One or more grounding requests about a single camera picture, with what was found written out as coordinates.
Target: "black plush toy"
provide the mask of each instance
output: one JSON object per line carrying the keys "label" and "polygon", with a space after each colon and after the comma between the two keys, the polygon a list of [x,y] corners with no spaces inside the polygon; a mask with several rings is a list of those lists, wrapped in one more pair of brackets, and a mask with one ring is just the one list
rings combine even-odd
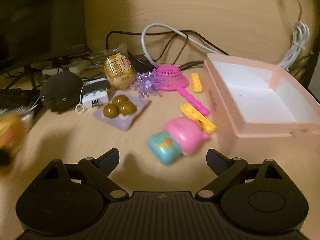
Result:
{"label": "black plush toy", "polygon": [[61,111],[79,102],[83,82],[68,69],[51,76],[41,87],[40,99],[52,112]]}

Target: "yellow toy piece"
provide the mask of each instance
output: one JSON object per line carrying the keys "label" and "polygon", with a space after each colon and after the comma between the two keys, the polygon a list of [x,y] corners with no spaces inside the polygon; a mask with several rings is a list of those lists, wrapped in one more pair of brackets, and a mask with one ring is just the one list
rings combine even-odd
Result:
{"label": "yellow toy piece", "polygon": [[200,82],[199,75],[197,73],[191,73],[191,81],[192,81],[193,92],[202,93],[202,85]]}
{"label": "yellow toy piece", "polygon": [[25,126],[19,115],[9,113],[0,116],[0,177],[11,172],[25,136]]}
{"label": "yellow toy piece", "polygon": [[184,104],[180,107],[181,112],[193,121],[200,121],[202,123],[202,130],[208,134],[213,133],[217,127],[206,119],[198,110],[191,104]]}

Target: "wooden desk surface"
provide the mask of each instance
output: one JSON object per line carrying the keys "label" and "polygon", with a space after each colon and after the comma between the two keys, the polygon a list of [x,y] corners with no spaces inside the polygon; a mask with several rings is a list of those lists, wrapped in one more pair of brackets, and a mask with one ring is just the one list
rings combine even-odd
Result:
{"label": "wooden desk surface", "polygon": [[[202,69],[187,70],[184,74],[189,77],[191,72],[201,75]],[[135,91],[129,93],[137,96]],[[195,97],[208,106],[205,94]],[[0,239],[14,240],[23,232],[15,215],[15,203],[52,159],[77,163],[84,157],[96,158],[115,147],[120,152],[120,163],[109,177],[129,192],[190,190],[194,193],[213,180],[216,175],[206,165],[206,152],[209,148],[219,149],[215,135],[192,157],[183,157],[170,166],[161,165],[151,153],[147,139],[161,131],[166,121],[182,116],[180,105],[186,101],[177,92],[163,92],[163,97],[150,99],[151,104],[128,131],[96,120],[92,116],[96,108],[83,114],[72,110],[63,114],[43,111],[28,134],[18,167],[8,177],[0,178]],[[288,151],[276,159],[309,202],[309,214],[301,231],[310,239],[320,239],[318,152],[292,156]]]}

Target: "food wrapper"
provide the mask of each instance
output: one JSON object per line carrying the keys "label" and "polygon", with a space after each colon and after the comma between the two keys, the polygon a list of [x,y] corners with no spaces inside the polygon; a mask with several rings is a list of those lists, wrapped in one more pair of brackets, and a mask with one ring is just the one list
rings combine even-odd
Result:
{"label": "food wrapper", "polygon": [[89,57],[102,68],[113,88],[126,89],[135,80],[134,68],[128,59],[126,44],[112,50],[91,53]]}

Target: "white string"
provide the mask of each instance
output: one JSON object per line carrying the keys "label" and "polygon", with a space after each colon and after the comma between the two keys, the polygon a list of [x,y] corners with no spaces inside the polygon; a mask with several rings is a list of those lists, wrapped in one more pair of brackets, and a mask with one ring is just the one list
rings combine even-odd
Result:
{"label": "white string", "polygon": [[32,111],[33,109],[35,109],[38,106],[38,104],[36,104],[35,106],[32,106],[27,112]]}
{"label": "white string", "polygon": [[75,111],[77,112],[77,114],[82,114],[85,111],[84,105],[81,103],[83,87],[84,87],[84,84],[83,84],[83,86],[81,88],[79,103],[76,105],[76,108],[75,108]]}
{"label": "white string", "polygon": [[32,107],[31,107],[32,109],[33,109],[35,106],[37,106],[36,103],[38,102],[39,99],[40,99],[40,97],[38,97],[37,100],[34,102],[34,104],[33,104]]}
{"label": "white string", "polygon": [[[152,57],[150,57],[150,55],[149,55],[149,53],[148,53],[148,50],[147,50],[147,48],[146,48],[146,44],[145,44],[145,35],[146,35],[146,33],[147,33],[147,30],[150,29],[150,28],[152,28],[152,27],[156,27],[156,26],[164,27],[164,28],[166,28],[166,29],[169,29],[169,30],[171,30],[171,31],[179,34],[180,36],[182,36],[182,37],[184,37],[184,38],[187,38],[187,36],[186,36],[184,33],[178,31],[177,29],[175,29],[175,28],[173,28],[173,27],[171,27],[171,26],[169,26],[169,25],[162,24],[162,23],[152,23],[152,24],[150,24],[150,25],[148,25],[147,27],[144,28],[144,30],[142,31],[142,35],[141,35],[141,46],[142,46],[144,55],[145,55],[145,57],[148,59],[148,61],[149,61],[153,66],[159,67],[160,64],[157,64],[156,62],[154,62],[154,60],[152,59]],[[192,43],[198,45],[199,47],[207,50],[208,52],[215,53],[215,54],[221,54],[221,52],[218,52],[218,51],[215,51],[215,50],[213,50],[213,49],[210,49],[210,48],[208,48],[207,46],[204,46],[203,44],[199,43],[198,41],[193,40],[193,39],[190,38],[190,37],[189,37],[189,41],[191,41]]]}
{"label": "white string", "polygon": [[302,5],[300,0],[297,0],[299,4],[299,16],[298,22],[293,27],[292,33],[292,45],[289,51],[285,54],[284,59],[278,64],[280,67],[284,68],[286,71],[289,71],[289,68],[297,60],[301,49],[305,49],[310,38],[310,30],[306,24],[301,22],[302,17]]}

